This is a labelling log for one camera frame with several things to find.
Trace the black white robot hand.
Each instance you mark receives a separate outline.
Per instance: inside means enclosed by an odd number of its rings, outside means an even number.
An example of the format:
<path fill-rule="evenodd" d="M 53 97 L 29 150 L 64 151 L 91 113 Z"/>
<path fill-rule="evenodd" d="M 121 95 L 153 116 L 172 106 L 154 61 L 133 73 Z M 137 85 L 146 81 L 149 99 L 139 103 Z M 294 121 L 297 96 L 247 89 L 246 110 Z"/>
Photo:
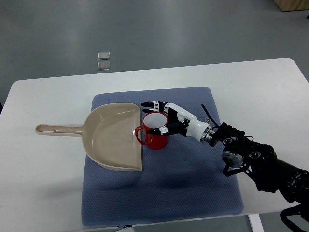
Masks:
<path fill-rule="evenodd" d="M 168 118 L 166 126 L 160 127 L 161 135 L 170 136 L 180 134 L 193 137 L 199 142 L 210 142 L 215 131 L 207 122 L 202 122 L 195 115 L 180 106 L 163 101 L 147 101 L 141 103 L 143 112 L 161 112 Z"/>

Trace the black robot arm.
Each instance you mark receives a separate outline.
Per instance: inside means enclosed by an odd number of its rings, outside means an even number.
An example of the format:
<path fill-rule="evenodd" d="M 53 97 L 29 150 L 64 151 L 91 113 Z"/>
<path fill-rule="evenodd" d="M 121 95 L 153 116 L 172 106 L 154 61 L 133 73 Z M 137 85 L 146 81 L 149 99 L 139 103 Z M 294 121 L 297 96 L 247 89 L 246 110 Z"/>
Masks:
<path fill-rule="evenodd" d="M 258 191 L 279 191 L 284 199 L 299 204 L 280 213 L 282 222 L 293 232 L 302 229 L 288 217 L 299 215 L 309 220 L 309 173 L 277 158 L 274 148 L 254 141 L 252 136 L 226 123 L 208 126 L 201 136 L 211 147 L 218 142 L 224 146 L 222 160 L 226 177 L 245 173 Z"/>

